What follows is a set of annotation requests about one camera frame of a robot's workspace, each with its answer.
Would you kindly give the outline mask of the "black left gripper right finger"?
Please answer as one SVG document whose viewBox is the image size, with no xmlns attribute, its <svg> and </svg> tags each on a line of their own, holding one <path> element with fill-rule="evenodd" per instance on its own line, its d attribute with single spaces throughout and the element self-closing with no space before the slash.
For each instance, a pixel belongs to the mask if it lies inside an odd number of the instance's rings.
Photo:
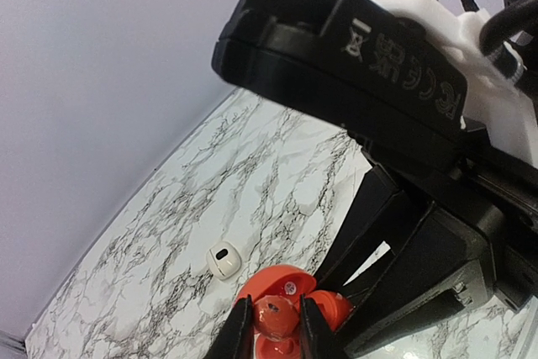
<svg viewBox="0 0 538 359">
<path fill-rule="evenodd" d="M 312 298 L 300 298 L 300 349 L 301 357 L 308 359 L 330 358 L 331 330 Z"/>
</svg>

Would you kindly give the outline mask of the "red round charging case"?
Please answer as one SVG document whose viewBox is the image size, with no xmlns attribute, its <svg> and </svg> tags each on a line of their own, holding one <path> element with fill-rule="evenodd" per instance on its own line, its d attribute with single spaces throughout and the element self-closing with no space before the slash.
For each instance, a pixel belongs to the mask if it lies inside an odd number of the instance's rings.
<svg viewBox="0 0 538 359">
<path fill-rule="evenodd" d="M 353 305 L 344 296 L 337 292 L 331 292 L 317 288 L 317 281 L 308 272 L 290 265 L 275 265 L 266 267 L 245 283 L 239 291 L 237 298 L 251 296 L 253 305 L 255 302 L 268 295 L 278 295 L 289 299 L 299 312 L 300 298 L 312 298 L 319 306 L 321 313 L 331 330 L 337 330 L 351 313 Z M 300 342 L 299 328 L 292 337 L 282 341 L 272 341 L 259 334 L 255 327 L 256 343 L 255 354 L 257 358 L 299 358 Z"/>
</svg>

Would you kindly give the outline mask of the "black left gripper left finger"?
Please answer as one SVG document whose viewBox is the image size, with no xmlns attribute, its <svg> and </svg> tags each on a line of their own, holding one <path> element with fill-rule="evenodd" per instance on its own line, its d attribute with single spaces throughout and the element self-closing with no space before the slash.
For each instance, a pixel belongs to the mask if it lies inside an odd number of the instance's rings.
<svg viewBox="0 0 538 359">
<path fill-rule="evenodd" d="M 251 359 L 254 326 L 251 296 L 240 298 L 209 348 L 210 359 Z"/>
</svg>

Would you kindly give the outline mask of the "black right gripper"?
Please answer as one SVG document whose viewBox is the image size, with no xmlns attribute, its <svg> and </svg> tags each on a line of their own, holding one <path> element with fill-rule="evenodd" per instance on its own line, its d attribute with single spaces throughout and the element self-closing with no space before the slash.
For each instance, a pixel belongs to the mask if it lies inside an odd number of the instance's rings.
<svg viewBox="0 0 538 359">
<path fill-rule="evenodd" d="M 364 355 L 498 296 L 537 293 L 537 171 L 480 143 L 367 142 L 371 164 L 314 274 L 354 308 L 338 329 Z"/>
</svg>

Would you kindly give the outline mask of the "red earbud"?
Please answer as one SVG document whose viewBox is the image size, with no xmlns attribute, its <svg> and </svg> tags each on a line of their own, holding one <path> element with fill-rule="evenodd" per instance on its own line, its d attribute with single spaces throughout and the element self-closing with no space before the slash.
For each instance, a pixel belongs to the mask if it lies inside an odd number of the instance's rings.
<svg viewBox="0 0 538 359">
<path fill-rule="evenodd" d="M 272 341 L 282 341 L 294 335 L 300 316 L 293 303 L 283 296 L 268 295 L 254 304 L 254 327 Z"/>
</svg>

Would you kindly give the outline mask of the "white earbud charging case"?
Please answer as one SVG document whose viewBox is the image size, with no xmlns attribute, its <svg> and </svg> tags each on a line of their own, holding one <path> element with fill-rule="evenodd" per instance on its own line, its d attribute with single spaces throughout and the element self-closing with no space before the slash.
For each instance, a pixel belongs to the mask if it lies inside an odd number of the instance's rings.
<svg viewBox="0 0 538 359">
<path fill-rule="evenodd" d="M 206 253 L 210 272 L 220 281 L 233 277 L 241 268 L 242 259 L 236 248 L 228 241 L 220 241 Z"/>
</svg>

